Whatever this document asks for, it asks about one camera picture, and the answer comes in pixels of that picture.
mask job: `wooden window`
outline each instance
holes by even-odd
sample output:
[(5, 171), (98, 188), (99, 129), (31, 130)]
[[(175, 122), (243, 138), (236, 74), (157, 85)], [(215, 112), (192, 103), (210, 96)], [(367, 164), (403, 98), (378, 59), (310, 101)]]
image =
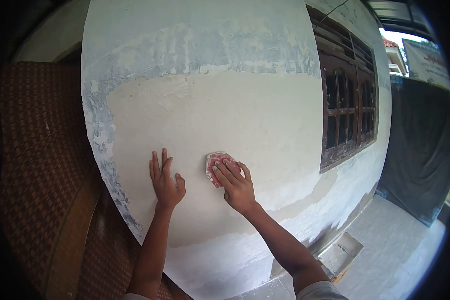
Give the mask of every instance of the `wooden window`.
[(375, 138), (377, 97), (372, 51), (347, 29), (309, 6), (323, 86), (320, 168), (339, 164)]

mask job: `signboard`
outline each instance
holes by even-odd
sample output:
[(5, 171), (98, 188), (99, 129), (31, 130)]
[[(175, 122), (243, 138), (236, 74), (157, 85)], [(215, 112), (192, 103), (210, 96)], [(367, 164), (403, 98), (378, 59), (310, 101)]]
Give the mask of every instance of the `signboard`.
[(410, 78), (450, 90), (450, 76), (440, 51), (427, 44), (402, 39)]

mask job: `white wall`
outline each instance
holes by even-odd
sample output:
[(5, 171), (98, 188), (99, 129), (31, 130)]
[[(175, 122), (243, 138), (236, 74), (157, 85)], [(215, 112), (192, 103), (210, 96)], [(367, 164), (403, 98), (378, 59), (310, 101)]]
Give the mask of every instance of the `white wall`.
[[(311, 3), (325, 13), (339, 4)], [(322, 81), (303, 1), (91, 1), (82, 96), (95, 159), (142, 242), (156, 202), (148, 160), (168, 148), (187, 194), (172, 218), (164, 271), (194, 299), (251, 290), (270, 279), (273, 262), (205, 177), (207, 154), (245, 162), (257, 200), (300, 241), (342, 226), (380, 178), (391, 119), (382, 37), (359, 0), (330, 16), (374, 51), (379, 124), (372, 145), (320, 174)]]
[(49, 16), (21, 46), (15, 62), (51, 63), (83, 39), (90, 0), (73, 0)]

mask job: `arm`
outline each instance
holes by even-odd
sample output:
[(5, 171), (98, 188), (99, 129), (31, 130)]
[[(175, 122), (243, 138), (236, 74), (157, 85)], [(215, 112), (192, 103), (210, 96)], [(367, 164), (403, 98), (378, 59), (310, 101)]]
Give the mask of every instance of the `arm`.
[(158, 201), (155, 215), (143, 241), (140, 256), (135, 264), (127, 293), (145, 296), (151, 300), (157, 298), (162, 282), (162, 273), (167, 253), (168, 227), (175, 206), (185, 196), (185, 179), (179, 173), (175, 175), (178, 187), (170, 177), (173, 158), (168, 158), (167, 150), (162, 152), (162, 171), (158, 165), (157, 153), (150, 160), (150, 177)]
[(238, 163), (245, 173), (243, 177), (231, 165), (226, 166), (229, 164), (227, 160), (223, 162), (225, 165), (216, 163), (213, 171), (225, 188), (225, 200), (257, 229), (278, 263), (293, 277), (295, 294), (312, 283), (329, 281), (312, 253), (255, 201), (252, 178), (247, 166)]

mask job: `woven mat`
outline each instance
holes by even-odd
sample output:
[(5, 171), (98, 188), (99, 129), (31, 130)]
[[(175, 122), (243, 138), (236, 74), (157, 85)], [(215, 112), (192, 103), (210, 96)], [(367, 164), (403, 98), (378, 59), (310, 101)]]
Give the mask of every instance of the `woven mat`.
[[(117, 299), (140, 246), (104, 188), (86, 135), (80, 86), (80, 67), (4, 66), (0, 223), (43, 297)], [(158, 298), (189, 299), (166, 276)]]
[[(130, 283), (140, 249), (108, 190), (104, 189), (88, 232), (77, 299), (120, 299)], [(165, 274), (157, 298), (191, 299)]]

